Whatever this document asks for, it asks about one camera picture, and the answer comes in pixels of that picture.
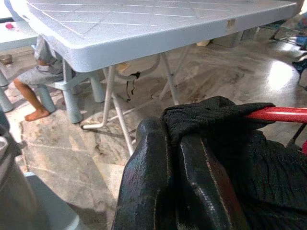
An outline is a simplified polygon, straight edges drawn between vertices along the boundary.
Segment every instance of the bowl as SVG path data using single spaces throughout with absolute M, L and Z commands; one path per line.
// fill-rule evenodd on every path
M 13 62 L 13 57 L 10 54 L 6 54 L 6 55 L 1 55 L 0 56 L 0 62 L 3 65 L 8 65 L 11 64 Z

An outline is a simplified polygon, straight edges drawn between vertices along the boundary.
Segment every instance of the metal table leg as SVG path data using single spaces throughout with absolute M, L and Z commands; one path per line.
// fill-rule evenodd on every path
M 172 93 L 172 98 L 173 98 L 173 102 L 174 102 L 174 105 L 178 105 L 179 104 L 179 100 L 177 99 L 177 92 L 176 92 L 176 88 L 175 88 L 175 84 L 174 84 L 174 78 L 176 77 L 176 75 L 178 74 L 180 68 L 181 68 L 181 65 L 182 63 L 184 62 L 184 60 L 186 59 L 186 56 L 188 55 L 189 53 L 189 49 L 191 48 L 191 46 L 186 46 L 180 56 L 180 59 L 179 59 L 179 62 L 178 62 L 178 65 L 175 69 L 175 71 L 172 73 L 171 70 L 170 70 L 170 67 L 169 67 L 169 64 L 168 64 L 168 61 L 167 61 L 167 58 L 166 58 L 166 54 L 165 53 L 162 53 L 161 56 L 162 56 L 162 64 L 164 66 L 164 71 L 167 75 L 167 83 L 165 84 L 163 90 L 161 91 L 160 93 L 160 96 L 159 96 L 159 100 L 162 100 L 162 98 L 165 96 L 167 90 L 168 90 L 168 87 L 171 88 L 171 93 Z
M 178 63 L 178 66 L 176 67 L 175 71 L 172 73 L 169 67 L 169 63 L 168 60 L 166 58 L 165 53 L 160 54 L 160 58 L 162 60 L 162 64 L 164 66 L 165 72 L 167 73 L 167 84 L 165 85 L 165 87 L 163 88 L 162 92 L 160 93 L 159 99 L 161 100 L 163 98 L 163 96 L 165 95 L 165 93 L 168 90 L 168 86 L 170 86 L 171 88 L 171 93 L 172 93 L 172 97 L 174 100 L 174 104 L 179 104 L 179 101 L 177 99 L 177 92 L 176 92 L 176 88 L 174 85 L 174 77 L 177 75 L 183 61 L 185 60 L 185 57 L 188 54 L 190 46 L 185 47 L 184 51 L 182 52 L 181 56 L 180 56 L 180 60 Z M 154 70 L 156 68 L 156 66 L 154 65 L 150 70 Z M 93 125 L 83 125 L 82 128 L 83 129 L 97 129 L 97 128 L 102 128 L 103 126 L 105 126 L 107 124 L 108 121 L 114 120 L 116 118 L 119 119 L 120 122 L 120 126 L 123 130 L 124 133 L 124 137 L 129 149 L 129 153 L 130 155 L 133 154 L 133 145 L 132 145 L 132 141 L 128 132 L 128 128 L 127 128 L 127 124 L 125 122 L 125 118 L 124 115 L 131 113 L 135 110 L 137 110 L 138 108 L 143 108 L 146 105 L 151 104 L 152 102 L 156 101 L 156 100 L 152 100 L 150 102 L 144 103 L 136 108 L 127 110 L 125 112 L 122 111 L 120 104 L 118 102 L 118 98 L 116 96 L 116 94 L 113 92 L 113 88 L 114 88 L 114 78 L 116 75 L 116 69 L 115 66 L 111 66 L 109 68 L 104 68 L 104 75 L 106 77 L 107 80 L 107 85 L 106 85 L 106 100 L 105 100 L 105 106 L 104 106 L 104 114 L 103 114 L 103 121 L 100 124 L 93 124 Z M 113 99 L 113 103 L 117 112 L 117 116 L 112 117 L 110 119 L 108 119 L 108 115 L 109 115 L 109 110 L 110 110 L 110 106 L 111 106 L 111 99 Z

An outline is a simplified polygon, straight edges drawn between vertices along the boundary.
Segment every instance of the red handle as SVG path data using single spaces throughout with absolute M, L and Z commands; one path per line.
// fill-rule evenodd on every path
M 267 107 L 246 117 L 267 121 L 288 121 L 307 123 L 307 108 Z

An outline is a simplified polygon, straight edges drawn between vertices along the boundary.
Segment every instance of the person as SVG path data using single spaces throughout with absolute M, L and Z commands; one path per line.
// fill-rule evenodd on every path
M 39 36 L 35 47 L 37 66 L 19 75 L 13 82 L 24 98 L 35 108 L 35 111 L 25 116 L 26 121 L 34 121 L 50 115 L 50 112 L 40 103 L 30 86 L 47 84 L 63 79 L 62 60 L 52 56 L 48 43 Z

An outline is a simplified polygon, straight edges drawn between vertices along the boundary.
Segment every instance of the tiled floor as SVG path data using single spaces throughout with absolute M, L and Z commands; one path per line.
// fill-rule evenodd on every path
M 235 48 L 213 44 L 193 46 L 176 78 L 181 103 L 199 102 L 216 95 L 228 97 L 237 104 L 273 102 L 276 106 L 307 107 L 307 91 L 298 87 L 298 74 L 291 62 L 303 54 L 299 47 L 268 38 L 273 31 L 262 29 L 255 40 L 247 40 Z M 171 67 L 179 57 L 177 49 L 168 52 Z M 32 54 L 15 55 L 14 63 L 4 73 L 12 80 L 20 68 L 35 63 Z M 145 69 L 153 61 L 147 57 L 131 63 L 127 72 Z M 125 108 L 150 100 L 165 84 L 160 69 L 135 82 L 134 95 L 126 103 L 126 83 L 116 82 L 116 91 Z M 307 85 L 307 73 L 302 84 Z M 101 121 L 103 103 L 95 103 L 89 82 L 81 84 L 77 95 L 83 123 Z M 118 188 L 125 163 L 129 158 L 117 120 L 97 131 L 82 131 L 70 124 L 59 91 L 51 90 L 58 110 L 35 122 L 23 121 L 33 108 L 12 85 L 6 91 L 15 110 L 7 113 L 11 132 L 23 141 L 23 156 L 18 162 L 24 171 L 36 173 L 54 192 L 71 204 L 90 229 L 109 229 L 115 211 Z M 163 106 L 171 106 L 168 93 L 163 103 L 153 104 L 126 116 L 133 136 L 139 122 L 147 116 L 159 116 Z M 296 123 L 275 123 L 263 129 L 270 139 L 286 144 L 298 129 Z M 307 139 L 307 130 L 297 144 Z

